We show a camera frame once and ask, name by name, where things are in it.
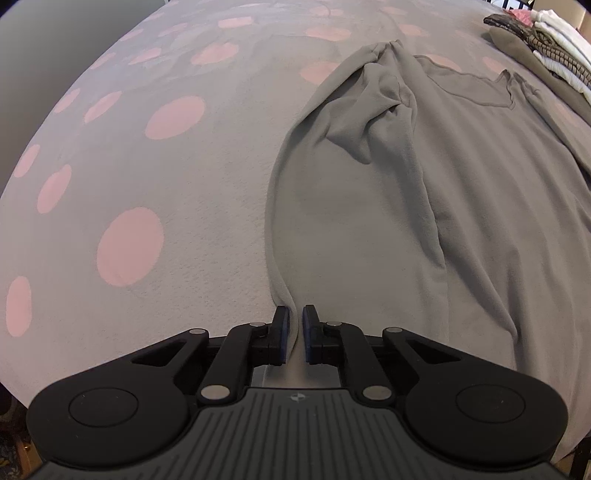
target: brown garment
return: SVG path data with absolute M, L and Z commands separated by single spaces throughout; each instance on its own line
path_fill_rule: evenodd
M 581 93 L 575 91 L 568 83 L 554 78 L 520 38 L 499 27 L 491 27 L 489 32 L 499 50 L 535 73 L 550 90 L 591 125 L 591 105 Z

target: plaid fabric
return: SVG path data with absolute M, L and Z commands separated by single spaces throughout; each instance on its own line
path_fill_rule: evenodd
M 484 23 L 510 31 L 527 43 L 532 50 L 537 50 L 544 57 L 564 65 L 587 87 L 591 86 L 591 72 L 557 45 L 546 32 L 535 27 L 529 28 L 509 15 L 492 14 L 484 19 Z

